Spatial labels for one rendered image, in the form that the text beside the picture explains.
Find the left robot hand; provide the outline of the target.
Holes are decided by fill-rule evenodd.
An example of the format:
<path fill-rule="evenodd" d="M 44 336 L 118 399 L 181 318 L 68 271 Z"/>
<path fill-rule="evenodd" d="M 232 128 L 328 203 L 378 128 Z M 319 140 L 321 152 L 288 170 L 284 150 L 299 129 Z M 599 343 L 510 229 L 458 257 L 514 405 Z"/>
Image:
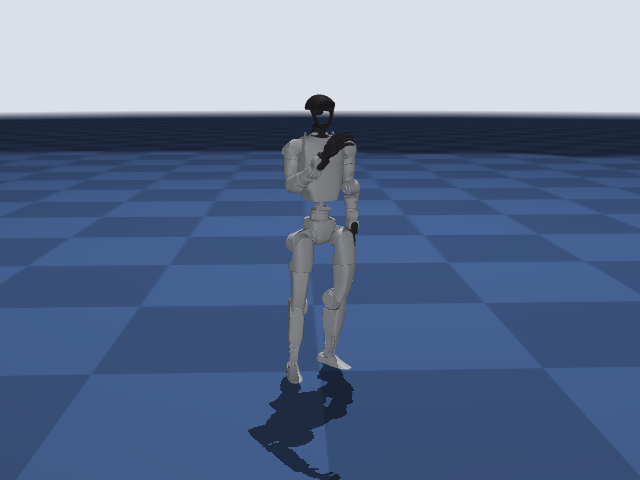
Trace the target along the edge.
<path fill-rule="evenodd" d="M 349 230 L 349 229 L 348 229 L 348 230 Z M 358 230 L 358 223 L 357 223 L 357 222 L 353 222 L 353 223 L 351 224 L 351 230 L 349 230 L 349 231 L 351 231 L 351 232 L 352 232 L 352 234 L 353 234 L 353 237 L 354 237 L 354 243 L 355 243 L 355 241 L 356 241 L 356 240 L 355 240 L 355 234 L 357 234 L 357 233 L 358 233 L 358 231 L 357 231 L 357 230 Z"/>

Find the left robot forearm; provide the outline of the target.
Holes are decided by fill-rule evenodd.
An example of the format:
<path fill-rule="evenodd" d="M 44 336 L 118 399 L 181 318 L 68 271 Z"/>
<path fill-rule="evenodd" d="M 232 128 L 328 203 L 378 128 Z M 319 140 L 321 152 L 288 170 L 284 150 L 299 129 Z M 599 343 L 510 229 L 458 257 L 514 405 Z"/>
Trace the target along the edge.
<path fill-rule="evenodd" d="M 360 184 L 359 184 L 360 185 Z M 360 191 L 360 190 L 359 190 Z M 345 226 L 347 229 L 351 230 L 351 224 L 353 222 L 358 223 L 358 201 L 359 201 L 359 192 L 356 194 L 346 195 L 344 197 L 345 202 L 345 216 L 346 223 Z"/>

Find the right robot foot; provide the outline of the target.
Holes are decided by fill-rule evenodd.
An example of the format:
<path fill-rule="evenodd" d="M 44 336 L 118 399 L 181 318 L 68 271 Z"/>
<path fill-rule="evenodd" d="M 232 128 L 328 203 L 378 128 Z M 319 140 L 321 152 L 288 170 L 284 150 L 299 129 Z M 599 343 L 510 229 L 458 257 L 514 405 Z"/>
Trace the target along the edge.
<path fill-rule="evenodd" d="M 286 365 L 286 371 L 287 371 L 287 379 L 289 382 L 291 383 L 301 383 L 303 381 L 302 379 L 302 375 L 300 373 L 299 367 L 294 366 L 294 362 L 291 363 L 291 366 L 289 367 L 289 362 Z"/>

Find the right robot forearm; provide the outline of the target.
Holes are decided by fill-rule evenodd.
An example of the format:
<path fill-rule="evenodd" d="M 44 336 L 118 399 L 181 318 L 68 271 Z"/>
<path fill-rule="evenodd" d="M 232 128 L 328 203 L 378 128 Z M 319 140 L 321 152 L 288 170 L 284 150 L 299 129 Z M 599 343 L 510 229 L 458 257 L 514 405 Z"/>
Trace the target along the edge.
<path fill-rule="evenodd" d="M 310 182 L 318 179 L 323 170 L 317 170 L 317 166 L 320 164 L 322 160 L 319 156 L 315 156 L 311 160 L 311 164 L 304 169 L 302 172 L 298 172 L 295 175 L 289 176 L 285 181 L 285 188 L 292 189 L 294 187 L 305 188 L 309 185 Z"/>

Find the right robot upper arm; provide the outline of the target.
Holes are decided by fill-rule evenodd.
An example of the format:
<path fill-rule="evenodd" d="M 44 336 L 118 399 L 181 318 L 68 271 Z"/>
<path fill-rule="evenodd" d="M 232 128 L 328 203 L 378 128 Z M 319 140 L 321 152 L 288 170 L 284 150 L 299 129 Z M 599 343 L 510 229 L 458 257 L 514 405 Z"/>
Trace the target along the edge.
<path fill-rule="evenodd" d="M 284 175 L 285 181 L 289 176 L 295 175 L 299 171 L 299 155 L 303 151 L 303 140 L 293 139 L 288 142 L 282 149 L 282 155 L 284 157 Z M 285 188 L 286 189 L 286 188 Z M 292 189 L 286 189 L 291 193 L 300 193 L 304 188 L 294 187 Z"/>

